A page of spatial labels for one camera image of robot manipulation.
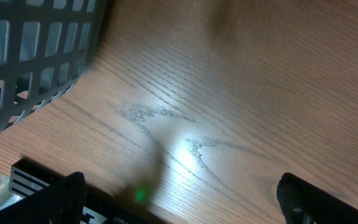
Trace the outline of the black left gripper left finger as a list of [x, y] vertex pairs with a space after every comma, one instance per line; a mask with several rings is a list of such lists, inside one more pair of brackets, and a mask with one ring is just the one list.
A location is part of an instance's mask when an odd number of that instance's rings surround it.
[[74, 172], [0, 210], [0, 224], [79, 224], [85, 202], [85, 177]]

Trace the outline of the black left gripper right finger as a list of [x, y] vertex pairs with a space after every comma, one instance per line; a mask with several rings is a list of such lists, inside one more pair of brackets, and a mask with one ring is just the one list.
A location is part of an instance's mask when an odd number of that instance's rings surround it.
[[358, 209], [289, 172], [277, 185], [277, 200], [287, 224], [358, 223]]

